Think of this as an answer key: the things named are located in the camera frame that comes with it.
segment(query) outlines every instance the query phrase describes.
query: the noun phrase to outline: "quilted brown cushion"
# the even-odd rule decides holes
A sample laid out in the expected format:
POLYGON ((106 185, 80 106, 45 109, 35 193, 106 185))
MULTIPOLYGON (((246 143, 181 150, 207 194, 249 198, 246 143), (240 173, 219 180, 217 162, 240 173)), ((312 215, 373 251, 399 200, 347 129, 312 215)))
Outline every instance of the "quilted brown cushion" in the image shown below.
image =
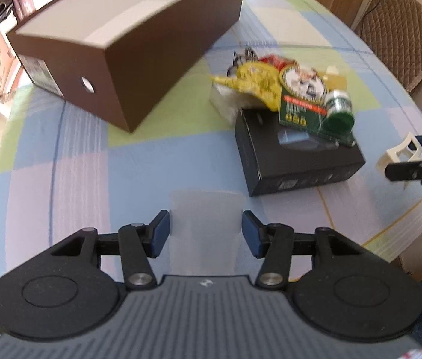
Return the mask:
MULTIPOLYGON (((366 12, 377 2, 371 0, 366 12)), ((416 0, 382 0, 365 18, 361 39, 407 92, 422 81, 422 5, 416 0)))

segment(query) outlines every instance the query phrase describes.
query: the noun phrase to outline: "black product box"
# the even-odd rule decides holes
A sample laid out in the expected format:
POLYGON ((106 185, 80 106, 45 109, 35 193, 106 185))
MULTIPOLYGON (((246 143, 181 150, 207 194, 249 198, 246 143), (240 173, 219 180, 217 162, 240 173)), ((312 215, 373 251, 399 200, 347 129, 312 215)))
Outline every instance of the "black product box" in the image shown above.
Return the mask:
POLYGON ((250 196, 348 180, 365 163, 357 144, 333 149, 294 149, 279 143, 287 127, 267 109, 243 109, 235 136, 250 196))

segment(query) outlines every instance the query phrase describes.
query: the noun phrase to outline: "black circular joint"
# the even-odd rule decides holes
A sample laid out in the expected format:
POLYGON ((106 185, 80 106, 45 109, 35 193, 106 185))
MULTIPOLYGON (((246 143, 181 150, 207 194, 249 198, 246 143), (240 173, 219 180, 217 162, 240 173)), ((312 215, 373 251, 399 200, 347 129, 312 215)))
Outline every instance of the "black circular joint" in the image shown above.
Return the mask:
POLYGON ((30 260, 0 278, 0 331, 56 340, 100 325, 118 304, 116 283, 85 263, 30 260))
POLYGON ((371 343, 410 331, 422 310, 422 290, 384 261, 347 256, 305 274, 292 302, 306 322, 326 334, 371 343))
POLYGON ((76 297, 78 285, 70 278, 51 275, 30 280, 23 288, 22 294, 33 306, 56 308, 76 297))

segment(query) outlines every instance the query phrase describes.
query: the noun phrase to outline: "table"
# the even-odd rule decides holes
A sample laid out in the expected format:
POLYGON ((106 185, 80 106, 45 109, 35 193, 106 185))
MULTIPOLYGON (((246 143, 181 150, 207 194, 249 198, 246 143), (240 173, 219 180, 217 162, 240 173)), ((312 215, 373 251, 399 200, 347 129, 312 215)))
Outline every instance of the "table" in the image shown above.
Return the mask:
MULTIPOLYGON (((385 149, 422 114, 368 47, 314 0, 244 0, 241 18, 167 93, 132 134, 31 86, 21 89, 0 151, 0 275, 82 227, 116 232, 149 222, 183 188, 232 190, 265 223, 298 232, 329 226, 391 260, 422 232, 422 186, 391 184, 375 169, 385 149), (233 131, 210 105, 209 74, 223 74, 232 52, 252 46, 347 76, 355 136, 367 160, 349 181, 248 197, 233 131)), ((170 270, 169 248, 152 262, 170 270)), ((293 261, 291 277, 310 268, 293 261)), ((242 240, 236 273, 259 270, 242 240)), ((119 278, 120 266, 103 269, 119 278)))

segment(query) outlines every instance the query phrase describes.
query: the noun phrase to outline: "power cord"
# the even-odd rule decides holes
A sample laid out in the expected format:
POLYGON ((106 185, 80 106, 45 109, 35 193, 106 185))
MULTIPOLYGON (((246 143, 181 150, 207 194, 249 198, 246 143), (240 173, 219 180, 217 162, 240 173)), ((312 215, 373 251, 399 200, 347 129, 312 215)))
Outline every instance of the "power cord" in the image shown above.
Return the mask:
POLYGON ((363 29, 364 29, 364 20, 366 19, 366 17, 372 12, 372 11, 374 11, 378 6, 379 6, 379 4, 380 4, 380 2, 381 2, 382 0, 379 0, 378 2, 377 2, 377 4, 376 5, 374 5, 374 7, 370 10, 370 11, 368 11, 368 12, 366 12, 364 15, 363 15, 363 17, 362 17, 362 19, 361 19, 361 23, 360 23, 360 31, 359 31, 359 37, 361 37, 362 36, 362 31, 363 31, 363 29))

